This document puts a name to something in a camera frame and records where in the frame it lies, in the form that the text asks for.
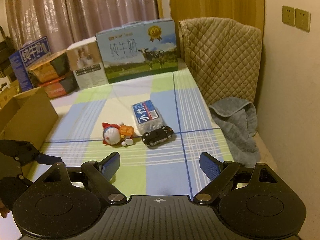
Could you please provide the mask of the person's left hand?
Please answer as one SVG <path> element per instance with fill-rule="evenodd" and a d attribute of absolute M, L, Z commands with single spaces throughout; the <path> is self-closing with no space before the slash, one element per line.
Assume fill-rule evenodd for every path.
<path fill-rule="evenodd" d="M 1 217 L 6 219 L 9 212 L 10 212 L 10 210 L 3 204 L 2 200 L 0 199 L 0 214 L 1 214 Z"/>

